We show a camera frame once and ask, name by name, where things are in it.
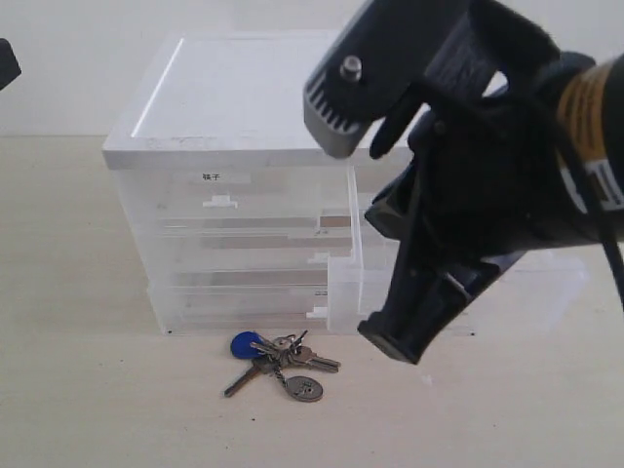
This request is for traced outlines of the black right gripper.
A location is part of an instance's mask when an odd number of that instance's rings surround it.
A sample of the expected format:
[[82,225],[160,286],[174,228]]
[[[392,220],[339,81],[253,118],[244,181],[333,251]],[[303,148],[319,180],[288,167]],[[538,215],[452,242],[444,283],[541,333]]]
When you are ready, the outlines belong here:
[[599,241],[593,213],[572,196],[588,183],[574,179],[580,153],[563,121],[594,60],[499,2],[468,2],[370,147],[380,158],[408,133],[413,156],[367,211],[400,248],[385,302],[358,332],[414,365],[525,252]]

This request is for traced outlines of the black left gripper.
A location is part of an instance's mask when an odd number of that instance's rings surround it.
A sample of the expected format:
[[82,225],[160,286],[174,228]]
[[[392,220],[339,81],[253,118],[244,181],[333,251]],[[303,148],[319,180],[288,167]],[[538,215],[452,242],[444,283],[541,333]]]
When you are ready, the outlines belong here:
[[0,90],[3,91],[21,75],[19,61],[11,43],[0,39]]

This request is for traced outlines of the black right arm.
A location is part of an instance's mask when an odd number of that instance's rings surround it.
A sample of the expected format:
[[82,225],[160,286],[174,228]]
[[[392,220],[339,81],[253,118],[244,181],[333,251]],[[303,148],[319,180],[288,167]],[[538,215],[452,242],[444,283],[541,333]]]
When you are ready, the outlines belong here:
[[473,1],[463,77],[402,88],[370,148],[409,131],[412,160],[366,218],[400,243],[382,308],[359,333],[417,364],[526,253],[599,245],[623,281],[623,60],[561,50],[496,1]]

